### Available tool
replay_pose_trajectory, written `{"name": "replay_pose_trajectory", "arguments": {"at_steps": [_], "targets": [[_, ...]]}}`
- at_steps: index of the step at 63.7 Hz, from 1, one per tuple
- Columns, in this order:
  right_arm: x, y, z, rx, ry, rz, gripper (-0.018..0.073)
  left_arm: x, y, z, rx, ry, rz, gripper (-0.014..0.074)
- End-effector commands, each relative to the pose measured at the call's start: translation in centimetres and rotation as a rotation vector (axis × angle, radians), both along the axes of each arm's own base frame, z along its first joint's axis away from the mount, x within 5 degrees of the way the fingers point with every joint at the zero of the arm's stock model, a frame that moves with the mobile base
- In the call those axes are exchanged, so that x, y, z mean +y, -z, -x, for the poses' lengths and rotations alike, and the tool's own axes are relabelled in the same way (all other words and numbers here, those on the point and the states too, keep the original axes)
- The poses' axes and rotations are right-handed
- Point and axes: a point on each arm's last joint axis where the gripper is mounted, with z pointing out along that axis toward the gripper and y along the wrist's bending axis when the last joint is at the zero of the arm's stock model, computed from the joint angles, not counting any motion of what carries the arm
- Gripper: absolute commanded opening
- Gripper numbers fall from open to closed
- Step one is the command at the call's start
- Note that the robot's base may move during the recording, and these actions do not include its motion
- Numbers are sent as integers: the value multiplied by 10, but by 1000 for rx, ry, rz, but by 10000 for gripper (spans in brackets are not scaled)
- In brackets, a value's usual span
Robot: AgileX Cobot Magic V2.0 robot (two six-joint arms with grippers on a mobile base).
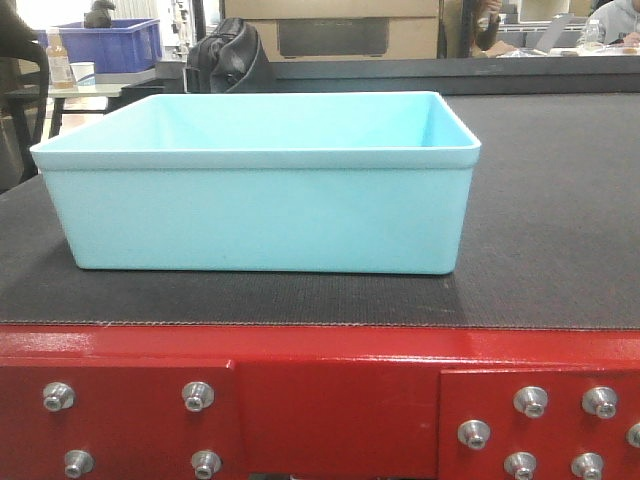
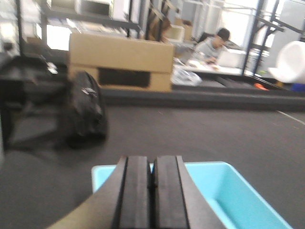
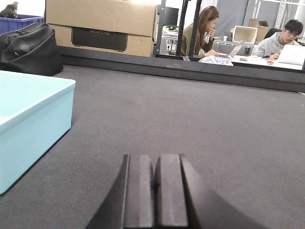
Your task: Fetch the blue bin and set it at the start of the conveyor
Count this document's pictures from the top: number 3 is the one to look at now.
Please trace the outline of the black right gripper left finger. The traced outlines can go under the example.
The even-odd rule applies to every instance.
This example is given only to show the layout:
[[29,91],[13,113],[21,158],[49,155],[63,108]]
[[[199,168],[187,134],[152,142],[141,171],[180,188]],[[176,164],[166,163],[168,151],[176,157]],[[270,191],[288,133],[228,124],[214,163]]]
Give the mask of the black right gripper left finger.
[[121,169],[88,229],[153,229],[153,168],[147,155],[123,156]]

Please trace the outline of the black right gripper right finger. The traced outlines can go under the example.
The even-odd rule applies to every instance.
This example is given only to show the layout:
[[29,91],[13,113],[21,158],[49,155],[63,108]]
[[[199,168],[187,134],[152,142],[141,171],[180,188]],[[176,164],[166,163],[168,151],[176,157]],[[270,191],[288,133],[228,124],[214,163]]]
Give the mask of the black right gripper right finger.
[[191,163],[163,154],[155,169],[158,229],[263,229],[212,190]]

